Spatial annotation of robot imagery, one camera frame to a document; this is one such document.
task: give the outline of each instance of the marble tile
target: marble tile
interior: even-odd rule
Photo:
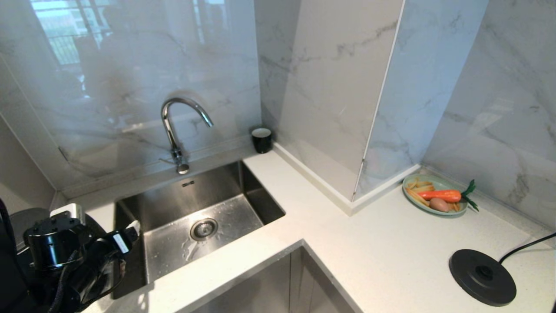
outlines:
[[[407,0],[355,199],[421,162],[487,0]]]
[[[556,228],[556,3],[491,0],[424,163]]]
[[[351,199],[402,1],[255,0],[262,119]]]
[[[215,123],[172,106],[186,155],[261,123],[252,0],[97,1],[85,15],[60,3],[0,3],[0,76],[24,97],[4,99],[18,104],[3,116],[42,127],[12,129],[58,190],[168,159],[170,96],[197,100]]]

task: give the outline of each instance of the egg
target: egg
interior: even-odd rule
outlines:
[[[450,211],[450,205],[440,198],[432,198],[430,200],[430,208],[441,212]]]

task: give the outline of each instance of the faucet spout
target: faucet spout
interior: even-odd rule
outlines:
[[[188,105],[192,109],[194,109],[205,121],[205,124],[208,127],[213,127],[214,123],[210,119],[208,113],[203,109],[203,107],[197,103],[197,101],[190,99],[190,98],[171,98],[164,102],[162,105],[161,115],[162,115],[162,123],[164,124],[164,128],[166,129],[166,135],[168,135],[168,140],[170,141],[171,145],[171,154],[174,163],[177,165],[177,172],[180,174],[185,174],[189,170],[189,166],[183,162],[183,156],[181,153],[181,149],[176,142],[176,137],[174,136],[174,130],[172,127],[172,123],[170,121],[170,106],[176,102],[183,103]]]

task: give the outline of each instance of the power cord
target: power cord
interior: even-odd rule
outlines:
[[[553,233],[553,234],[551,234],[551,235],[548,235],[548,236],[546,236],[546,237],[543,237],[543,238],[541,238],[541,239],[539,239],[539,240],[535,240],[535,241],[533,241],[533,242],[531,242],[531,243],[525,244],[525,245],[523,245],[523,246],[521,246],[521,247],[519,247],[519,248],[513,249],[513,250],[511,250],[510,252],[506,253],[506,255],[503,256],[503,257],[500,259],[500,261],[499,261],[498,263],[502,264],[502,262],[504,262],[504,260],[506,260],[506,259],[507,259],[509,256],[511,256],[512,254],[514,254],[514,253],[516,253],[516,252],[518,252],[518,251],[520,251],[520,250],[523,250],[523,249],[525,249],[525,248],[529,248],[530,246],[532,246],[532,245],[534,245],[534,244],[537,244],[537,243],[539,243],[539,242],[543,242],[543,241],[548,240],[548,239],[553,238],[553,237],[556,237],[556,233]]]

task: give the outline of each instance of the orange carrot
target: orange carrot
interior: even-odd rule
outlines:
[[[461,193],[455,189],[418,192],[417,194],[423,197],[423,199],[425,200],[440,198],[450,203],[459,202],[461,200]]]

